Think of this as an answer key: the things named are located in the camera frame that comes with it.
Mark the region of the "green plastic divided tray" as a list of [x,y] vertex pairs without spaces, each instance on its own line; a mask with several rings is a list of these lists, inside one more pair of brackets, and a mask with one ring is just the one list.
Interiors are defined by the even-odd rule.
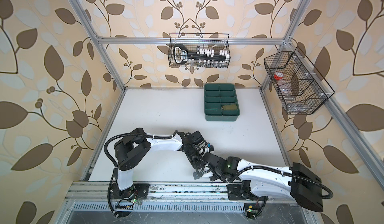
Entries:
[[231,83],[209,83],[204,85],[204,113],[209,122],[234,122],[240,115],[237,110],[222,110],[222,105],[237,104],[236,88]]

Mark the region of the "green striped sock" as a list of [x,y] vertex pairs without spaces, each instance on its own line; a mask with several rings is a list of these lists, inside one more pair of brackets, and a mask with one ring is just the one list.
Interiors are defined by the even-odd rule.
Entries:
[[225,104],[221,107],[222,110],[237,110],[238,108],[237,104]]

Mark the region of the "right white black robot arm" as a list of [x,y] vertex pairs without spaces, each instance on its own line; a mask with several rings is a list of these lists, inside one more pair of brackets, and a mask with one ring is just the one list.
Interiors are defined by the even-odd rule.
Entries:
[[241,182],[239,196],[248,200],[270,197],[289,198],[313,212],[324,211],[323,201],[332,199],[333,191],[300,163],[290,167],[255,164],[237,157],[220,158],[212,153],[188,157],[195,169],[195,179],[210,174],[210,180],[223,183]]

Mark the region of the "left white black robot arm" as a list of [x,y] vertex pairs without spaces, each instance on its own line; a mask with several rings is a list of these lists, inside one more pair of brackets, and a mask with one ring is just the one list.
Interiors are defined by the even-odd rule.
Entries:
[[130,133],[119,134],[108,139],[103,147],[105,155],[113,163],[113,173],[109,181],[107,202],[110,211],[119,219],[125,216],[113,205],[112,198],[119,201],[135,203],[139,191],[133,182],[134,168],[149,151],[182,151],[196,170],[198,176],[204,165],[194,157],[202,158],[212,152],[214,146],[207,142],[199,131],[184,133],[175,131],[173,134],[152,135],[143,128],[136,128]]

